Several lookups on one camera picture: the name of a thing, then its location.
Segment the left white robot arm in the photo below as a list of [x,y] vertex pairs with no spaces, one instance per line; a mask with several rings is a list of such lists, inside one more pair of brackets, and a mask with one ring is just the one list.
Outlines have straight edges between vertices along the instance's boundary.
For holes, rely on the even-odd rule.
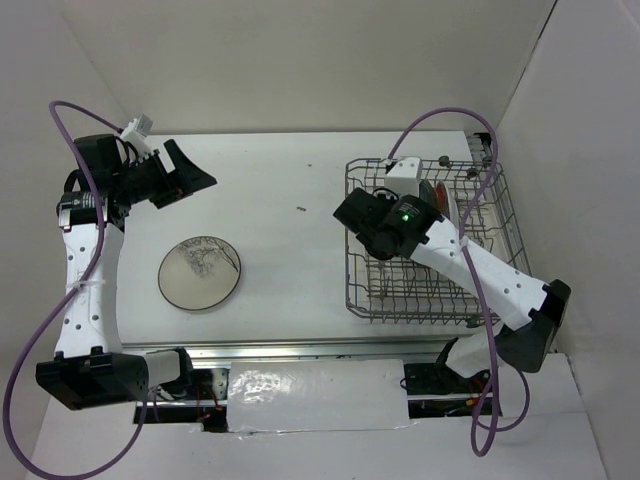
[[71,299],[62,309],[54,357],[36,367],[36,382],[72,411],[142,402],[161,387],[176,399],[196,390],[197,374],[183,347],[143,355],[122,348],[116,319],[117,271],[131,208],[148,201],[161,209],[216,184],[174,140],[143,152],[113,134],[73,142],[85,163],[67,177],[56,207],[66,248]]

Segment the red and teal plate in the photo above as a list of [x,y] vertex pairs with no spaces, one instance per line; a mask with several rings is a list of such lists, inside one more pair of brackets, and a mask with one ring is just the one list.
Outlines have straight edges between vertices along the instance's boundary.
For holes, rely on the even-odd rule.
[[436,208],[452,223],[458,224],[458,207],[452,190],[438,181],[434,187]]

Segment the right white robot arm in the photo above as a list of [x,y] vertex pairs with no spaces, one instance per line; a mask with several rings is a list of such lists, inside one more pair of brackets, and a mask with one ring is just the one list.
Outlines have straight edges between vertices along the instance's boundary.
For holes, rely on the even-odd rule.
[[357,188],[334,216],[375,259],[400,257],[430,268],[472,294],[485,315],[498,317],[488,332],[445,347],[436,369],[441,388],[460,391],[471,377],[501,364],[523,373],[541,370],[571,295],[566,283],[543,282],[505,263],[413,195],[387,200]]

